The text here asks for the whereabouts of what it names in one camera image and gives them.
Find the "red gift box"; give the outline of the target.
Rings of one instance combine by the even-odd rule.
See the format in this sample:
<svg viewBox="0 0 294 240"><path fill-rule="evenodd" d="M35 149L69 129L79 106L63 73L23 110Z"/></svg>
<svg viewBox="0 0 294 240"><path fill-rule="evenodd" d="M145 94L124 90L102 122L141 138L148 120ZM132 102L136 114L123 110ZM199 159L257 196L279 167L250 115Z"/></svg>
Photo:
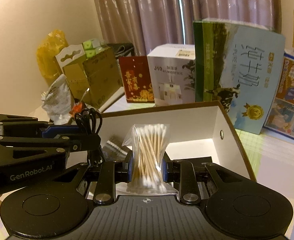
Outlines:
<svg viewBox="0 0 294 240"><path fill-rule="evenodd" d="M119 58L120 71L128 103L154 103L149 65L146 56Z"/></svg>

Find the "cotton swabs plastic bag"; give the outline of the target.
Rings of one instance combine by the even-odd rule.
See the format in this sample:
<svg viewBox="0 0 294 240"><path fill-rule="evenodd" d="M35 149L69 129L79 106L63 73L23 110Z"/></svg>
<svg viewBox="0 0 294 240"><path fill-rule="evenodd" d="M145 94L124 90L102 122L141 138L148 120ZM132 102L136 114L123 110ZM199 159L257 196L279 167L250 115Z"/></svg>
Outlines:
<svg viewBox="0 0 294 240"><path fill-rule="evenodd" d="M132 151L131 179L119 183L116 193L130 196L176 195L164 181L163 158L170 140L168 124L135 124L123 141Z"/></svg>

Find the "brown white storage box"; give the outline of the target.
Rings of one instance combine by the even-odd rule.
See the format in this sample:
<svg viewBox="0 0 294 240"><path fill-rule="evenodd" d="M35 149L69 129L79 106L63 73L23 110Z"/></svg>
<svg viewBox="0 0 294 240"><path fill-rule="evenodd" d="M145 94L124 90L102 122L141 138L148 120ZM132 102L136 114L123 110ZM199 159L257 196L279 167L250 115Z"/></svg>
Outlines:
<svg viewBox="0 0 294 240"><path fill-rule="evenodd" d="M72 168L62 198L84 202L91 183L93 201L118 198L146 203L171 197L186 205L203 199L233 200L258 190L253 170L229 117L218 103L194 103L106 113L101 144L112 137L132 150L122 162Z"/></svg>

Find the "white humidifier box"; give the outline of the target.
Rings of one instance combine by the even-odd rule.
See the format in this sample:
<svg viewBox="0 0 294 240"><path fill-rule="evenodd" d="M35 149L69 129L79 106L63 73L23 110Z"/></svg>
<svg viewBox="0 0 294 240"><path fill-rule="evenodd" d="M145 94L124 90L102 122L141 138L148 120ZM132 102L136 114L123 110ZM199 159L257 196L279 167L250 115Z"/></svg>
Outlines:
<svg viewBox="0 0 294 240"><path fill-rule="evenodd" d="M163 44L147 59L156 106L195 102L195 46Z"/></svg>

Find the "white crumpled plastic bag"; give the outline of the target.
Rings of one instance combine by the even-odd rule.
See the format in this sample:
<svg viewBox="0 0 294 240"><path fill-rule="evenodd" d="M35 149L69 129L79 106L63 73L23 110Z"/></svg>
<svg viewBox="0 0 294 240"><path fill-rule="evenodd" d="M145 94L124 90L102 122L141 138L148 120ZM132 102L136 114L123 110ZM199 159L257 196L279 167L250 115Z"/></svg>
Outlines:
<svg viewBox="0 0 294 240"><path fill-rule="evenodd" d="M55 125L67 124L71 119L70 111L74 98L64 74L60 75L42 95L42 108Z"/></svg>

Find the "striped knitted sock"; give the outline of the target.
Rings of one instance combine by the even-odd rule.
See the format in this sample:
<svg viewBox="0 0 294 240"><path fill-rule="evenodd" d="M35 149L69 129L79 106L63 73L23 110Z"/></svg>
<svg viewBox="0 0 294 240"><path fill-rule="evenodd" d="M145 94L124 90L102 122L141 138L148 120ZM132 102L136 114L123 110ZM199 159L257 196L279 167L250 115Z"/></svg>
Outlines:
<svg viewBox="0 0 294 240"><path fill-rule="evenodd" d="M122 145L122 141L118 137L110 137L102 148L102 152L106 161L124 160L130 152L127 146Z"/></svg>

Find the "green tissue packs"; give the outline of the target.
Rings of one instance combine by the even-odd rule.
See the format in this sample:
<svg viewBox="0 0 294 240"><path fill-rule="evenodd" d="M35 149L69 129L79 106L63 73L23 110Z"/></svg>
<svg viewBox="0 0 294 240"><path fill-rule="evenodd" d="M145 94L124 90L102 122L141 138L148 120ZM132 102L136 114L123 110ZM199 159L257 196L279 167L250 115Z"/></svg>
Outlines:
<svg viewBox="0 0 294 240"><path fill-rule="evenodd" d="M82 43L86 58L90 59L105 50L99 39L91 39Z"/></svg>

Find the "brown cardboard box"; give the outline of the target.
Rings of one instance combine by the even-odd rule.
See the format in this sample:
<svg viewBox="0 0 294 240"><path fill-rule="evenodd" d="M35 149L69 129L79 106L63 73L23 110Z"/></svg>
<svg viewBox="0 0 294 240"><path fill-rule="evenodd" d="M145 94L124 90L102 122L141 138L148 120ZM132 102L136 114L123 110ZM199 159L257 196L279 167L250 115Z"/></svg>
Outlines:
<svg viewBox="0 0 294 240"><path fill-rule="evenodd" d="M123 82L113 49L104 51L82 63L69 64L63 68L73 97L98 109Z"/></svg>

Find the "purple curtain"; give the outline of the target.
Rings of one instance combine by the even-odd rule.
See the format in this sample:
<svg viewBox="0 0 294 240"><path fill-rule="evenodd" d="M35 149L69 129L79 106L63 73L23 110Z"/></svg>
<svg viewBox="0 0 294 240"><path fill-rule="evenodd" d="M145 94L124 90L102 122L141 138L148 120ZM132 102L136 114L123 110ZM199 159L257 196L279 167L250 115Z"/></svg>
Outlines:
<svg viewBox="0 0 294 240"><path fill-rule="evenodd" d="M193 44L193 22L220 18L281 30L280 0L94 0L103 39L146 55L166 43Z"/></svg>

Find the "black paper bag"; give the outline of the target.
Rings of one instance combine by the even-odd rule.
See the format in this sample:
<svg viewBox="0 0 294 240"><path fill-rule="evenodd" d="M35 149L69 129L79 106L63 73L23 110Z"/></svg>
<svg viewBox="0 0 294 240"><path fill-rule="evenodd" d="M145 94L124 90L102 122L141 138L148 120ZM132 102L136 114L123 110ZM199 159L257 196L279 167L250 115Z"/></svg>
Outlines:
<svg viewBox="0 0 294 240"><path fill-rule="evenodd" d="M132 43L108 43L107 46L112 48L116 59L135 56L135 49Z"/></svg>

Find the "black product box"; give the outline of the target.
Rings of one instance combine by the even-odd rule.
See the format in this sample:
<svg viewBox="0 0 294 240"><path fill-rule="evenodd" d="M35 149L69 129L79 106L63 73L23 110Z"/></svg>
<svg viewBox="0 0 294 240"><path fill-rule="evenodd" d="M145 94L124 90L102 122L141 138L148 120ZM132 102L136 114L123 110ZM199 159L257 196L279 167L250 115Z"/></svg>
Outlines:
<svg viewBox="0 0 294 240"><path fill-rule="evenodd" d="M193 164L194 169L204 168L205 163L212 163L213 162L211 157L185 158L185 159L175 159L175 160L189 161Z"/></svg>

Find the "yellow plastic bag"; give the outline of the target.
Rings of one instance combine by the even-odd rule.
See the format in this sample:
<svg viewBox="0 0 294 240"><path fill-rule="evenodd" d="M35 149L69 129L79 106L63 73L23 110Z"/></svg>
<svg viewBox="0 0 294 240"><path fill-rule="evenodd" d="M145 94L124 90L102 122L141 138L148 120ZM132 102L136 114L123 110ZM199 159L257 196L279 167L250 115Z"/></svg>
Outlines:
<svg viewBox="0 0 294 240"><path fill-rule="evenodd" d="M58 55L65 47L68 47L65 33L55 29L49 33L37 48L37 64L41 75L50 86L62 74L62 70L56 60Z"/></svg>

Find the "white cardboard hanger box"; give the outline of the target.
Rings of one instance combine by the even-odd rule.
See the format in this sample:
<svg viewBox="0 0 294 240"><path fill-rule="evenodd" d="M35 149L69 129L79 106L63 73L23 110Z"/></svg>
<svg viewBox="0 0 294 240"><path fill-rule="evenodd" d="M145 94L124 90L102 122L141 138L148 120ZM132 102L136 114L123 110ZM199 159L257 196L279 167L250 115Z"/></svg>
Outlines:
<svg viewBox="0 0 294 240"><path fill-rule="evenodd" d="M58 65L63 68L70 64L82 63L86 60L86 53L82 44L72 44L62 49L62 51L56 55Z"/></svg>

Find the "light blue milk carton box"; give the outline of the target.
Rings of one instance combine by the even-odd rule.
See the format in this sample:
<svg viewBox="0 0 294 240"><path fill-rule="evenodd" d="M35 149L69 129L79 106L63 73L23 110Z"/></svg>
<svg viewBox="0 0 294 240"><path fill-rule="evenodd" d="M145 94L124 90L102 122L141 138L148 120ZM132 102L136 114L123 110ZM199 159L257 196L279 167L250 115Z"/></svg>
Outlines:
<svg viewBox="0 0 294 240"><path fill-rule="evenodd" d="M267 27L193 22L195 100L219 101L236 129L259 134L278 87L286 38Z"/></svg>

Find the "dark blue milk carton box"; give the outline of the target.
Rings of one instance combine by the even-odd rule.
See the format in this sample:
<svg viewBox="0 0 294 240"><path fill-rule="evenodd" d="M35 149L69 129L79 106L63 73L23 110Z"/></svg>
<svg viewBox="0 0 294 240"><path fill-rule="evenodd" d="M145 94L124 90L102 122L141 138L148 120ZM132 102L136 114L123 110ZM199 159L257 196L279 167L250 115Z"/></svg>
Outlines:
<svg viewBox="0 0 294 240"><path fill-rule="evenodd" d="M278 88L264 127L294 139L294 54L284 53Z"/></svg>

